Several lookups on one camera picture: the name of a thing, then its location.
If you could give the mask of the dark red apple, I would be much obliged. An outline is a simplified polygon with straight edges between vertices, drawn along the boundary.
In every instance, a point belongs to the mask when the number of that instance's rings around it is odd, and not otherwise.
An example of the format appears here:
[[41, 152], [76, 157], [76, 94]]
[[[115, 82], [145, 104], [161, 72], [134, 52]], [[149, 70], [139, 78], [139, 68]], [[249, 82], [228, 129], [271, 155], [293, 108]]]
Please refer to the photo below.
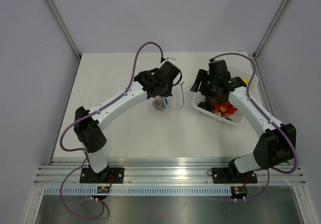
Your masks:
[[154, 99], [152, 105], [156, 110], [164, 110], [166, 109], [167, 99], [162, 96], [158, 96]]

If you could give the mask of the clear zip bag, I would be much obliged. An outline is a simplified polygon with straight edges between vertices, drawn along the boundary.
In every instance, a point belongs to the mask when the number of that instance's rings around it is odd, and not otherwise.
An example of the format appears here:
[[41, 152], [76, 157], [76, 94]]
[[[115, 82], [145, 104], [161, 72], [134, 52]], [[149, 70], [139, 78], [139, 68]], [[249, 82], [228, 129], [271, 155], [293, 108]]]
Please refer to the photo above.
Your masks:
[[185, 105], [184, 81], [178, 84], [180, 90], [175, 90], [176, 95], [165, 97], [167, 99], [166, 109], [164, 110], [181, 110]]

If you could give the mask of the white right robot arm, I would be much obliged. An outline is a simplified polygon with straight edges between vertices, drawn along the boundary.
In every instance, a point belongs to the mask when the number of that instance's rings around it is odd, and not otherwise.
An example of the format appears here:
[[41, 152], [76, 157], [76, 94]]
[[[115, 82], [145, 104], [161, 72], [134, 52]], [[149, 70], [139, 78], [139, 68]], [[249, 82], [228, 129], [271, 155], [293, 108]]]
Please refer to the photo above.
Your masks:
[[209, 69], [199, 69], [190, 91], [206, 98], [220, 97], [234, 106], [258, 136], [254, 150], [229, 161], [225, 171], [234, 183], [256, 170], [269, 170], [291, 159], [296, 160], [296, 129], [283, 124], [260, 105], [250, 92], [250, 85], [239, 76], [232, 77], [225, 60], [214, 60]]

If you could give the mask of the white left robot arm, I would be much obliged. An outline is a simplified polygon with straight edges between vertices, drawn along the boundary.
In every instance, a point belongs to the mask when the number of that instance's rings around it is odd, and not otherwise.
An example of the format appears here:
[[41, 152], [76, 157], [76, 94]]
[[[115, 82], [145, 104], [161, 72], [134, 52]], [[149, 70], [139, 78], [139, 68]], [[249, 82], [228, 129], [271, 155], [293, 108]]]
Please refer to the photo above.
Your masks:
[[81, 183], [103, 183], [111, 181], [111, 171], [102, 148], [107, 143], [103, 130], [138, 103], [157, 96], [172, 96], [174, 79], [182, 73], [170, 61], [163, 62], [160, 68], [145, 70], [133, 78], [130, 87], [106, 102], [85, 109], [79, 107], [75, 111], [74, 132], [87, 153], [89, 166], [82, 169]]

